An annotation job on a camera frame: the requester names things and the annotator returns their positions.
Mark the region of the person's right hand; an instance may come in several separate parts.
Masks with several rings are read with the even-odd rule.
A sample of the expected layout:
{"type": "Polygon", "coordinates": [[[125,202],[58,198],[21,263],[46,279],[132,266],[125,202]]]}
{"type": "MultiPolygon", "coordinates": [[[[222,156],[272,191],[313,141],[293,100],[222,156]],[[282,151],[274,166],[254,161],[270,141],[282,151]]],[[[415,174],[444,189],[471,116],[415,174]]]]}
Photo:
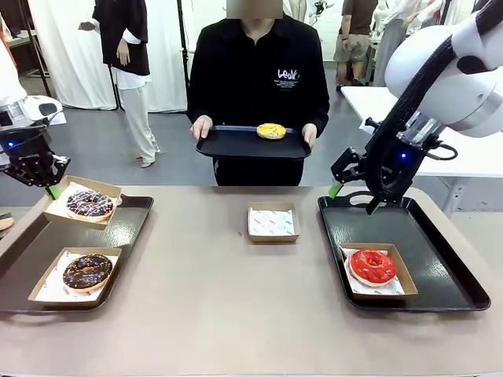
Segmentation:
{"type": "Polygon", "coordinates": [[[190,132],[196,142],[205,139],[213,127],[212,119],[207,115],[199,116],[190,127],[190,132]]]}

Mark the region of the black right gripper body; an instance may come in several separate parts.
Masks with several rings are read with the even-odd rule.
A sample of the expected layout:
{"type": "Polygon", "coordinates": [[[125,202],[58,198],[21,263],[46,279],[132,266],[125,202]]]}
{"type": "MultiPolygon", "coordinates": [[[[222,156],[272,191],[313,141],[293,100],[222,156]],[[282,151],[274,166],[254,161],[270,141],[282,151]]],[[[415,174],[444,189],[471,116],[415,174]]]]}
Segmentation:
{"type": "Polygon", "coordinates": [[[380,202],[398,202],[412,185],[424,160],[424,150],[407,143],[389,143],[379,148],[381,161],[380,202]]]}

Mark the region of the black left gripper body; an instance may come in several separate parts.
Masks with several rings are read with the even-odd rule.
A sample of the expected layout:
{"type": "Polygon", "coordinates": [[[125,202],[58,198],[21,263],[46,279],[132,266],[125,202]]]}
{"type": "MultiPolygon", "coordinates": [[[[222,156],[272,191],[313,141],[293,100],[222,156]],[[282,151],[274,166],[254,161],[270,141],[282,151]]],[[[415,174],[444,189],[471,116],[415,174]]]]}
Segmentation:
{"type": "Polygon", "coordinates": [[[29,126],[1,131],[1,153],[8,157],[51,157],[45,138],[47,126],[29,126]]]}

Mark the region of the person's left hand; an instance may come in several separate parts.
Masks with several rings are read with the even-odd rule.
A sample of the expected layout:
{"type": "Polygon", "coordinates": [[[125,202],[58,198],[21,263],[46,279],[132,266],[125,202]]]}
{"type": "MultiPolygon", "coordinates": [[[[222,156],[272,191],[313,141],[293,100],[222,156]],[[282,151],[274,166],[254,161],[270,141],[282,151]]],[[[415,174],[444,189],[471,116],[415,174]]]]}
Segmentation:
{"type": "Polygon", "coordinates": [[[302,129],[302,135],[304,142],[309,146],[309,148],[313,148],[318,136],[318,129],[315,124],[308,123],[302,129]]]}

